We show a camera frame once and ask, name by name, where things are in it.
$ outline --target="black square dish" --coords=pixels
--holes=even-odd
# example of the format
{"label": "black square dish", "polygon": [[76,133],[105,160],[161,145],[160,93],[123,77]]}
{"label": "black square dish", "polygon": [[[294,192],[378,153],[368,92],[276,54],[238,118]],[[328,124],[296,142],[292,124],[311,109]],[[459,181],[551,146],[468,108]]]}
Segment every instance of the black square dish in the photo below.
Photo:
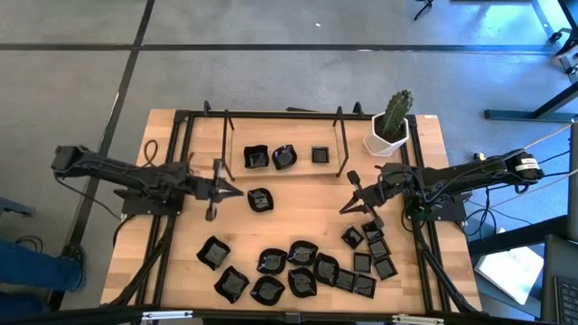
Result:
{"label": "black square dish", "polygon": [[245,155],[245,168],[254,169],[269,165],[269,153],[264,144],[245,147],[243,154]]}
{"label": "black square dish", "polygon": [[382,259],[381,261],[375,262],[376,270],[378,270],[379,278],[381,280],[386,280],[397,274],[396,266],[389,256]]}
{"label": "black square dish", "polygon": [[313,148],[311,148],[311,159],[314,163],[328,163],[329,162],[329,148],[328,147],[313,147]]}
{"label": "black square dish", "polygon": [[255,212],[265,212],[273,209],[273,196],[268,189],[259,188],[247,191],[249,206]]}
{"label": "black square dish", "polygon": [[241,296],[241,293],[243,293],[243,290],[245,290],[248,284],[249,280],[246,276],[237,271],[235,267],[229,266],[219,281],[215,283],[215,290],[227,298],[230,303],[234,303]]}
{"label": "black square dish", "polygon": [[373,299],[373,295],[376,292],[377,282],[378,281],[374,278],[365,276],[363,274],[358,274],[357,281],[355,282],[355,293]]}
{"label": "black square dish", "polygon": [[297,240],[291,245],[289,249],[289,255],[287,256],[287,261],[294,265],[299,266],[309,266],[315,261],[315,256],[317,255],[317,247],[308,241]]}
{"label": "black square dish", "polygon": [[289,270],[287,278],[289,289],[297,298],[307,298],[317,295],[317,283],[313,273],[304,267]]}
{"label": "black square dish", "polygon": [[350,293],[353,293],[356,276],[357,275],[354,274],[353,272],[340,269],[340,272],[337,275],[337,282],[335,283],[335,286]]}
{"label": "black square dish", "polygon": [[279,302],[284,290],[285,286],[279,280],[266,275],[256,281],[251,297],[265,306],[273,306]]}
{"label": "black square dish", "polygon": [[220,242],[214,236],[211,236],[205,242],[205,245],[197,253],[197,258],[204,264],[208,265],[211,270],[215,271],[223,261],[231,249],[225,243]]}
{"label": "black square dish", "polygon": [[353,270],[355,272],[371,273],[371,255],[353,253]]}
{"label": "black square dish", "polygon": [[292,144],[287,144],[273,151],[273,163],[275,168],[280,171],[289,168],[297,162],[297,153]]}
{"label": "black square dish", "polygon": [[319,253],[313,265],[315,280],[320,283],[335,286],[337,275],[340,271],[340,264],[335,258],[324,253]]}
{"label": "black square dish", "polygon": [[386,241],[383,238],[369,243],[369,251],[373,256],[374,260],[380,260],[385,256],[391,255],[389,247],[387,247]]}
{"label": "black square dish", "polygon": [[379,240],[383,236],[383,232],[373,221],[369,221],[367,224],[361,226],[361,228],[363,229],[368,242]]}
{"label": "black square dish", "polygon": [[363,236],[355,229],[353,226],[349,227],[341,239],[347,243],[351,248],[355,249],[359,246],[359,243],[363,241]]}
{"label": "black square dish", "polygon": [[261,253],[256,266],[262,274],[280,274],[285,269],[287,253],[277,248],[268,248]]}

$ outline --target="blue jeans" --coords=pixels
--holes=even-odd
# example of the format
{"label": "blue jeans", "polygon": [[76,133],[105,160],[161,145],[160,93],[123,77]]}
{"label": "blue jeans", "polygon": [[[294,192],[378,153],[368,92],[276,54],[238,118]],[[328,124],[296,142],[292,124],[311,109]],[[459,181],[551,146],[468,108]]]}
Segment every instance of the blue jeans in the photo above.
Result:
{"label": "blue jeans", "polygon": [[[80,266],[68,257],[51,257],[0,239],[0,283],[23,284],[54,291],[76,288]],[[32,295],[0,292],[0,320],[42,312],[44,303]]]}

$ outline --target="white planter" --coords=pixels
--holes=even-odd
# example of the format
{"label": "white planter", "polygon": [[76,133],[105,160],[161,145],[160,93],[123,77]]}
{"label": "white planter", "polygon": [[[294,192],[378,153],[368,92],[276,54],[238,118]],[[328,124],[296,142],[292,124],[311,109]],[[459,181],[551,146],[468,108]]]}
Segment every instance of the white planter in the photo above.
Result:
{"label": "white planter", "polygon": [[382,139],[378,135],[376,135],[375,131],[375,123],[376,118],[384,115],[384,113],[378,114],[371,118],[371,130],[369,130],[368,135],[365,136],[363,139],[363,145],[368,150],[368,153],[374,157],[389,157],[397,148],[399,148],[402,144],[404,144],[407,139],[409,138],[409,127],[407,123],[407,119],[404,118],[404,128],[406,129],[406,136],[394,143],[389,143],[386,140]]}

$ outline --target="wooden table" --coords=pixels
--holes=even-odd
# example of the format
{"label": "wooden table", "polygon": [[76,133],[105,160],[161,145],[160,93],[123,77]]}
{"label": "wooden table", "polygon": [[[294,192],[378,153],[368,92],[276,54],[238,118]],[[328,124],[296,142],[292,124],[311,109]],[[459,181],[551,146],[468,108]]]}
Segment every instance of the wooden table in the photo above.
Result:
{"label": "wooden table", "polygon": [[[163,163],[174,112],[168,109],[151,111],[144,131],[141,153],[136,162],[138,165],[145,163],[143,147],[150,139],[157,140],[160,145],[154,162]],[[272,123],[299,125],[302,122],[303,120],[291,119],[233,118],[236,131],[250,127],[266,127]],[[331,120],[316,120],[309,122],[308,125],[314,127],[315,124],[327,125],[331,124]],[[447,166],[437,116],[417,116],[417,124],[425,165],[436,168]],[[369,156],[362,144],[370,126],[369,121],[346,120],[345,126],[350,159],[344,173],[357,171],[363,186],[376,182],[378,170],[374,165],[401,162],[399,151],[387,159]],[[191,140],[191,152],[194,155],[191,167],[196,174],[212,177],[212,160],[221,155],[222,132],[222,118],[194,119]],[[236,138],[237,134],[234,133],[231,137]],[[271,134],[262,141],[276,143],[280,139]],[[410,160],[415,163],[411,141],[407,144]],[[179,151],[180,149],[177,149],[176,157],[180,155]],[[264,249],[277,247],[288,251],[295,240],[308,240],[319,246],[320,252],[334,256],[340,262],[341,268],[352,271],[353,251],[340,236],[349,225],[360,229],[363,223],[369,221],[369,216],[361,213],[339,214],[339,209],[348,202],[353,192],[353,186],[345,174],[339,178],[334,174],[294,177],[266,175],[237,178],[232,183],[244,192],[259,187],[268,188],[274,197],[275,209],[265,214],[257,214],[248,206],[246,197],[233,198],[220,203],[217,218],[213,222],[207,222],[204,213],[208,202],[187,197],[182,214],[176,222],[163,290],[163,307],[227,311],[424,312],[413,235],[404,231],[400,223],[403,208],[401,195],[389,200],[377,210],[385,222],[385,239],[392,251],[391,258],[398,275],[385,281],[378,281],[374,299],[323,284],[318,284],[316,297],[296,298],[291,294],[287,284],[287,270],[294,266],[287,264],[284,272],[276,277],[286,286],[279,303],[273,307],[266,307],[253,300],[249,292],[261,275],[256,270],[256,261]],[[102,302],[110,302],[116,298],[141,266],[151,220],[150,216],[133,218],[118,234]],[[470,304],[480,309],[478,291],[463,233],[453,223],[438,222],[436,225],[445,271]],[[232,250],[224,264],[216,271],[210,270],[196,256],[205,241],[213,235],[227,243]],[[363,242],[357,251],[368,252],[367,241]],[[230,265],[234,265],[251,282],[241,299],[234,304],[217,294],[213,288],[213,284]],[[375,270],[372,276],[378,279]],[[151,288],[154,288],[155,279],[156,269],[151,272],[145,302],[152,300]],[[433,306],[440,310],[437,284],[431,270],[429,279]]]}

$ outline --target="gray concrete floor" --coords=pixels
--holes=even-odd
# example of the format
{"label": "gray concrete floor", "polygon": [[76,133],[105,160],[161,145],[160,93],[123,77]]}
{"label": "gray concrete floor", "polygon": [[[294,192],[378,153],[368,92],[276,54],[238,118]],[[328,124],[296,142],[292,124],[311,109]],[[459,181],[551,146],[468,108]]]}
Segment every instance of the gray concrete floor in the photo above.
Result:
{"label": "gray concrete floor", "polygon": [[[540,0],[555,29],[564,26],[555,0]],[[158,1],[145,43],[546,43],[529,3],[437,0],[417,22],[414,1],[265,0]],[[0,42],[128,42],[135,38],[144,0],[7,0],[0,2]],[[117,94],[127,52],[0,51],[0,196],[34,206],[34,218],[5,214],[0,237],[40,236],[57,255],[79,196],[60,187],[50,164],[58,144],[96,149]],[[486,121],[488,108],[533,110],[570,85],[559,62],[545,56],[472,53],[340,51],[141,52],[127,92],[113,158],[133,161],[151,108],[284,110],[288,106],[349,110],[360,101],[377,113],[409,88],[415,114],[440,117],[451,163],[476,152],[504,153],[559,128],[558,124]],[[565,111],[578,111],[575,104]],[[564,133],[532,148],[538,158],[567,149]],[[546,172],[567,170],[567,157]],[[81,188],[82,180],[69,180]],[[101,183],[98,198],[114,211],[116,186]],[[492,202],[514,195],[492,193]],[[500,207],[537,222],[564,214],[567,183]],[[483,203],[483,193],[474,201]],[[498,217],[499,227],[522,226]],[[98,305],[117,222],[95,206],[83,239],[87,287],[65,296],[63,309]]]}

